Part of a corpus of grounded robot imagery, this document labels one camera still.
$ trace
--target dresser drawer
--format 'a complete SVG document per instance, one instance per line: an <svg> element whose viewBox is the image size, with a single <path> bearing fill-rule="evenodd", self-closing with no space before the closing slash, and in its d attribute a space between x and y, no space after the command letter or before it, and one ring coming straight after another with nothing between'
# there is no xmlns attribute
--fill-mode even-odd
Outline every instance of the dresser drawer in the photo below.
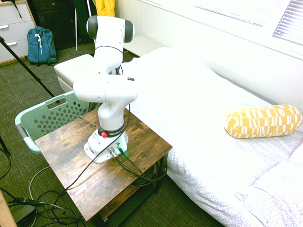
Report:
<svg viewBox="0 0 303 227"><path fill-rule="evenodd" d="M16 5L22 18L20 18L18 11L13 4L0 5L0 26L32 20L25 3L19 3Z"/></svg>
<svg viewBox="0 0 303 227"><path fill-rule="evenodd" d="M16 42L17 42L16 44L10 45L9 47L19 57L26 56L28 54L27 39L19 40ZM0 62L15 59L15 57L2 44L0 44L0 53L1 53Z"/></svg>
<svg viewBox="0 0 303 227"><path fill-rule="evenodd" d="M73 8L68 0L34 0L36 12Z"/></svg>
<svg viewBox="0 0 303 227"><path fill-rule="evenodd" d="M27 39L29 29L35 27L33 21L10 24L6 26L0 26L0 36L4 38L6 43Z"/></svg>

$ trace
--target green laundry basket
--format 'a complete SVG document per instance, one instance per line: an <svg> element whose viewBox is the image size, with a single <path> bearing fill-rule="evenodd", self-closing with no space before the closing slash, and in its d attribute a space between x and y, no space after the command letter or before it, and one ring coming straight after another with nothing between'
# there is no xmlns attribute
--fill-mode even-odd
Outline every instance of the green laundry basket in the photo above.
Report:
<svg viewBox="0 0 303 227"><path fill-rule="evenodd" d="M64 103L56 106L58 100ZM41 154L34 141L82 116L88 107L89 102L80 101L74 91L70 91L22 111L15 118L15 124L32 152Z"/></svg>

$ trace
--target window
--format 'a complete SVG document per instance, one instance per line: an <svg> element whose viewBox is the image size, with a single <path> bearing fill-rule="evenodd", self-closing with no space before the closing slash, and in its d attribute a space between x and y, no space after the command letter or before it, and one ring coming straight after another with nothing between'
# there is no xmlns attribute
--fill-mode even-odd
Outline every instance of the window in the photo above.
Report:
<svg viewBox="0 0 303 227"><path fill-rule="evenodd" d="M298 45L299 40L303 40L303 32L298 33L302 27L298 24L303 20L300 14L303 0L139 1L303 60L303 45ZM287 31L287 23L291 23L293 29ZM296 38L291 37L295 30Z"/></svg>
<svg viewBox="0 0 303 227"><path fill-rule="evenodd" d="M290 1L273 37L303 44L303 0Z"/></svg>
<svg viewBox="0 0 303 227"><path fill-rule="evenodd" d="M173 0L241 21L264 26L275 0Z"/></svg>

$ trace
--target white bedsheet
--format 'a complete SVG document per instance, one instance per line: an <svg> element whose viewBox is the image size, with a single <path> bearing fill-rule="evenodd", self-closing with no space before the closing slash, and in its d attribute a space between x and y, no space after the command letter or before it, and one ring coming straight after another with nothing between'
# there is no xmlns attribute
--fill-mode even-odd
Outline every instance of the white bedsheet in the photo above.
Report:
<svg viewBox="0 0 303 227"><path fill-rule="evenodd" d="M132 113L173 146L169 177L225 226L263 226L235 194L288 159L303 142L302 127L285 137L231 137L223 127L229 110L268 103L170 48L122 68L141 84Z"/></svg>
<svg viewBox="0 0 303 227"><path fill-rule="evenodd" d="M303 196L298 196L303 187L303 150L295 152L236 193L264 226L303 226Z"/></svg>

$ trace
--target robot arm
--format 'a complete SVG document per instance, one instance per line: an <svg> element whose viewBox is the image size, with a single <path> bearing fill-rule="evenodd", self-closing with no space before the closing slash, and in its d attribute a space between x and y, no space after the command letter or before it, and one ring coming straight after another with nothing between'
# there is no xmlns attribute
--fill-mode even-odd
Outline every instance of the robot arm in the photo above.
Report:
<svg viewBox="0 0 303 227"><path fill-rule="evenodd" d="M101 128L106 131L116 131L123 127L124 109L138 97L134 79L123 75L77 80L73 90L79 100L103 103L98 109L98 117Z"/></svg>
<svg viewBox="0 0 303 227"><path fill-rule="evenodd" d="M95 40L93 74L108 74L118 68L123 61L123 43L133 40L133 24L116 17L91 16L86 27Z"/></svg>
<svg viewBox="0 0 303 227"><path fill-rule="evenodd" d="M119 144L113 145L117 154L120 153L117 146L127 150L124 109L138 97L138 89L134 79L108 73L121 65L123 42L133 39L134 26L120 18L92 16L87 22L87 31L95 39L94 60L88 66L87 76L74 81L73 90L80 100L103 103L98 109L100 127L84 145L89 158L102 163L111 158L106 150L110 144Z"/></svg>

